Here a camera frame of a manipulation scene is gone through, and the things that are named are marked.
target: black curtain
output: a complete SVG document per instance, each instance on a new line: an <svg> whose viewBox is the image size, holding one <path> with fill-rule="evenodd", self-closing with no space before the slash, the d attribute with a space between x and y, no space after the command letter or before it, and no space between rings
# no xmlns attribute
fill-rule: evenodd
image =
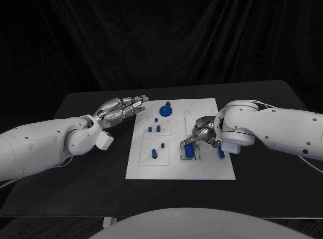
<svg viewBox="0 0 323 239"><path fill-rule="evenodd" d="M52 3L103 90L244 79L252 39L257 38L253 32L262 15L269 18L272 14L270 1L52 0Z"/></svg>

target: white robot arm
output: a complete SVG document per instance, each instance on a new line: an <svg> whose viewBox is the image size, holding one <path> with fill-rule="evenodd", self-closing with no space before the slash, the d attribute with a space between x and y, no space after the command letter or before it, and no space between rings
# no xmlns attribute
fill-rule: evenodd
<svg viewBox="0 0 323 239"><path fill-rule="evenodd" d="M217 116L200 118L194 135L181 145L204 140L224 152L240 154L256 138L278 151L323 161L323 115L233 101Z"/></svg>
<svg viewBox="0 0 323 239"><path fill-rule="evenodd" d="M104 129L133 116L146 95L109 100L93 115L34 123L0 135L0 181L37 174L93 147L107 150L115 138Z"/></svg>

